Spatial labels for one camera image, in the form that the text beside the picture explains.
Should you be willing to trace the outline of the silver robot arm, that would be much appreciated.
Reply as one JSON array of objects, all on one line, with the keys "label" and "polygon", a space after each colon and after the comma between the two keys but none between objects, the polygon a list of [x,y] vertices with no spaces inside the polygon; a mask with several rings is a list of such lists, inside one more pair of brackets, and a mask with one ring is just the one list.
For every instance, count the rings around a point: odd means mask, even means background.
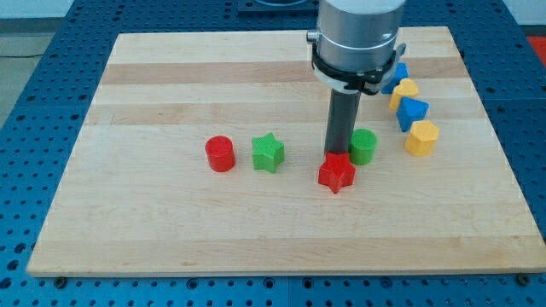
[{"label": "silver robot arm", "polygon": [[396,45],[404,0],[320,0],[309,30],[315,76],[343,94],[373,96],[391,82],[406,45]]}]

